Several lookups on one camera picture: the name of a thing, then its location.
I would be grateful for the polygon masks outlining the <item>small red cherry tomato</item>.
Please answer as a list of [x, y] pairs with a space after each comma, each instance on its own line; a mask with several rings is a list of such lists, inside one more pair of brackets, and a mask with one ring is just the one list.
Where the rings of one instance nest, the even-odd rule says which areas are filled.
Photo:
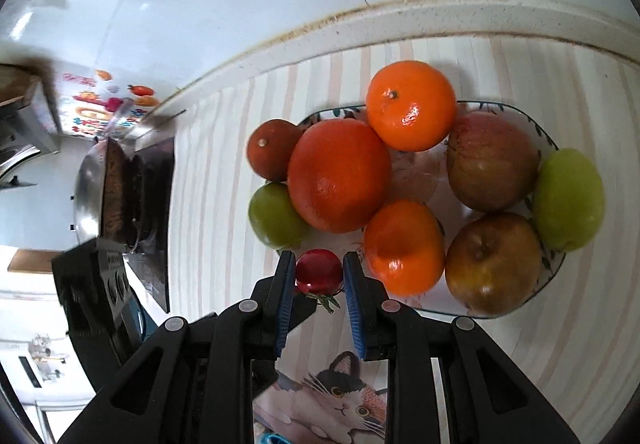
[[316, 300], [333, 314], [341, 305], [336, 300], [343, 286], [341, 260], [330, 250], [311, 249], [295, 265], [295, 286], [306, 297]]

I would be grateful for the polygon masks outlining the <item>dark brownish orange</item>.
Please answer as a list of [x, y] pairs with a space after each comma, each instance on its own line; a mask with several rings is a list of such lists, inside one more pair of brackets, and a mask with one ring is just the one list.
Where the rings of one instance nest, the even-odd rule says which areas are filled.
[[293, 150], [303, 133], [301, 128], [282, 119], [264, 122], [248, 139], [248, 163], [262, 178], [284, 182]]

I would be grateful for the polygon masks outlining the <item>steel wok with lid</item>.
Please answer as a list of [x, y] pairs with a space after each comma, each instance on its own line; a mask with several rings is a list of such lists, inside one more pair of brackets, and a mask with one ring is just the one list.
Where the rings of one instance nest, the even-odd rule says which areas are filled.
[[118, 141], [97, 141], [84, 160], [75, 183], [74, 227], [80, 244], [93, 238], [134, 248], [134, 163]]

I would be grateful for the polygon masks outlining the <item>front reddish brown apple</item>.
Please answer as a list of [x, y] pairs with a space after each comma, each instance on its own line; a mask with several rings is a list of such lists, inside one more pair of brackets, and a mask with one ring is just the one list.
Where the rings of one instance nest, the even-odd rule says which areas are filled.
[[534, 228], [524, 216], [494, 212], [456, 235], [447, 251], [445, 279], [450, 294], [469, 311], [498, 316], [532, 295], [541, 270]]

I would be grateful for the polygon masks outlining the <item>black induction cooktop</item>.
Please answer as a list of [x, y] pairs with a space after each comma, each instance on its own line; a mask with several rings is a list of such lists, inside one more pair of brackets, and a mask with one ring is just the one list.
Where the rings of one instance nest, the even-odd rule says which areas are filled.
[[125, 261], [145, 290], [169, 312], [168, 223], [174, 140], [134, 153], [125, 164]]

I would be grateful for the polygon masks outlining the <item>floral ceramic fruit plate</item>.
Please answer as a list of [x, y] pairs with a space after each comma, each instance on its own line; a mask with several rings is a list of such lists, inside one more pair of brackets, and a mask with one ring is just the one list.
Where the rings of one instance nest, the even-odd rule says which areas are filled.
[[[548, 159], [560, 149], [540, 124], [515, 106], [506, 103], [488, 102], [487, 100], [462, 100], [458, 102], [458, 115], [465, 115], [478, 110], [503, 118], [504, 121], [513, 124], [518, 130], [525, 133], [536, 148], [540, 162]], [[302, 130], [306, 130], [321, 121], [344, 118], [367, 122], [366, 106], [352, 105], [320, 110], [320, 112], [314, 112], [306, 117], [298, 126]], [[425, 204], [430, 208], [439, 222], [446, 250], [450, 242], [459, 233], [459, 230], [462, 230], [465, 225], [477, 220], [483, 214], [468, 208], [454, 196], [454, 192], [448, 182], [446, 168], [447, 143], [448, 138], [445, 138], [441, 143], [426, 152], [398, 152], [390, 148], [390, 159], [392, 160], [393, 168], [390, 199], [412, 200]], [[509, 209], [510, 212], [519, 214], [535, 227], [532, 210], [533, 192]], [[326, 249], [342, 258], [349, 251], [355, 251], [360, 257], [364, 274], [372, 276], [361, 249], [362, 235], [363, 228], [345, 234], [322, 232], [322, 230], [313, 228], [300, 247], [293, 249], [293, 252], [296, 256], [301, 256], [311, 249]], [[530, 295], [521, 306], [538, 296], [547, 287], [563, 265], [565, 257], [566, 252], [549, 250], [541, 244], [540, 273]], [[405, 298], [395, 297], [392, 294], [390, 296], [419, 311], [438, 315], [469, 315], [481, 320], [489, 320], [490, 318], [504, 315], [480, 314], [460, 303], [450, 294], [444, 274], [442, 274], [438, 283], [432, 289], [424, 292], [424, 294]]]

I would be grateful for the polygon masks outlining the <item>small front orange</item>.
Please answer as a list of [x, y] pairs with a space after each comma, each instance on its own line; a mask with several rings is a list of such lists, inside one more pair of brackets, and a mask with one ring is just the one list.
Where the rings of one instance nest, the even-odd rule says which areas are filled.
[[367, 224], [362, 250], [371, 274], [389, 294], [412, 297], [431, 290], [445, 266], [445, 242], [425, 204], [386, 204]]

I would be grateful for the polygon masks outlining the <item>left green apple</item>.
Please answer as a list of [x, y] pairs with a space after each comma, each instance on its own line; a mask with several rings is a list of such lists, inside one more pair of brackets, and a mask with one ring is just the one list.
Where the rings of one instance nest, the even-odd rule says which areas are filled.
[[310, 233], [310, 226], [295, 210], [288, 186], [268, 183], [250, 198], [248, 219], [257, 238], [274, 250], [298, 249]]

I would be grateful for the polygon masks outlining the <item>green apple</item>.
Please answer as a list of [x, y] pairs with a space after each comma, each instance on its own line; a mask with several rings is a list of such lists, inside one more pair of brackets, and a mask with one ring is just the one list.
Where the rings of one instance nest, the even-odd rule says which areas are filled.
[[250, 198], [248, 219], [257, 238], [274, 250], [298, 249], [310, 233], [310, 226], [295, 210], [288, 186], [268, 183]]
[[604, 214], [602, 178], [589, 158], [562, 148], [544, 160], [533, 194], [533, 219], [548, 250], [570, 252], [587, 245]]

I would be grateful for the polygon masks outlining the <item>right green apple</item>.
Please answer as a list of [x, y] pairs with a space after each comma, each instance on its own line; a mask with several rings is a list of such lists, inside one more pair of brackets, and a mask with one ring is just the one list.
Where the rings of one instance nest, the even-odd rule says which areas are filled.
[[604, 214], [602, 178], [589, 158], [562, 148], [544, 160], [533, 194], [533, 219], [548, 250], [570, 252], [587, 245]]

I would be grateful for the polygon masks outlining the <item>back reddish apple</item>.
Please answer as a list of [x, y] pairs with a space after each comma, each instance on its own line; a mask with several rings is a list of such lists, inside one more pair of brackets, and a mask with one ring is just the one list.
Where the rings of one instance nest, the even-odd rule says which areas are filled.
[[490, 112], [457, 118], [449, 134], [449, 186], [472, 210], [513, 207], [533, 188], [539, 164], [538, 150], [529, 136]]

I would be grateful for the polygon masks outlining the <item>large orange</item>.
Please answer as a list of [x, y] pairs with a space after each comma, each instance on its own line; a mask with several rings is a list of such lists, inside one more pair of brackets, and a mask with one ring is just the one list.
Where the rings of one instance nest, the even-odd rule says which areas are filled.
[[392, 163], [367, 123], [332, 119], [307, 129], [288, 164], [288, 192], [312, 227], [334, 234], [364, 227], [386, 201]]

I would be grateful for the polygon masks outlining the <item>glossy back tangerine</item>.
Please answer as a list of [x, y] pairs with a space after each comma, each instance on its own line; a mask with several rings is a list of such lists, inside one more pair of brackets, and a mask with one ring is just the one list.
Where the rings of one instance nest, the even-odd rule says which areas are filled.
[[418, 60], [380, 69], [366, 96], [368, 123], [382, 141], [400, 152], [424, 152], [447, 137], [457, 115], [449, 80]]

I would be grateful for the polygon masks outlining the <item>colourful wall stickers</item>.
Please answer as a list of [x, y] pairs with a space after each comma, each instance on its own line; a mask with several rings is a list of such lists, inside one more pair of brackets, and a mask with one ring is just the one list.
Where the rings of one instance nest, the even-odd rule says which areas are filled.
[[156, 89], [128, 74], [81, 66], [69, 66], [56, 77], [55, 93], [61, 131], [81, 138], [100, 138], [125, 107], [111, 130], [121, 138], [160, 104]]

